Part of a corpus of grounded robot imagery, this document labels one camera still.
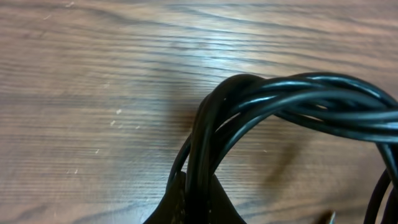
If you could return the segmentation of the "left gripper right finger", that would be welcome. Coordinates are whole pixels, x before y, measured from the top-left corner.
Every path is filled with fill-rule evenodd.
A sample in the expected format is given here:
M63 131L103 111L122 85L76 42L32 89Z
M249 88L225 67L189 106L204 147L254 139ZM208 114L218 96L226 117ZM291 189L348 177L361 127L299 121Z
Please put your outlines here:
M211 224L246 224L234 208L216 175L209 185L208 222Z

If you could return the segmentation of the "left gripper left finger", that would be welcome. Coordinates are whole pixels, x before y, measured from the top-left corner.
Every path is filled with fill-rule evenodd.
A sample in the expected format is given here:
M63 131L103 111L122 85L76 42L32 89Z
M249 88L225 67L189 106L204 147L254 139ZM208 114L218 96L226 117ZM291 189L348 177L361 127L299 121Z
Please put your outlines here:
M144 224L185 223L185 179L184 172L175 176L162 200Z

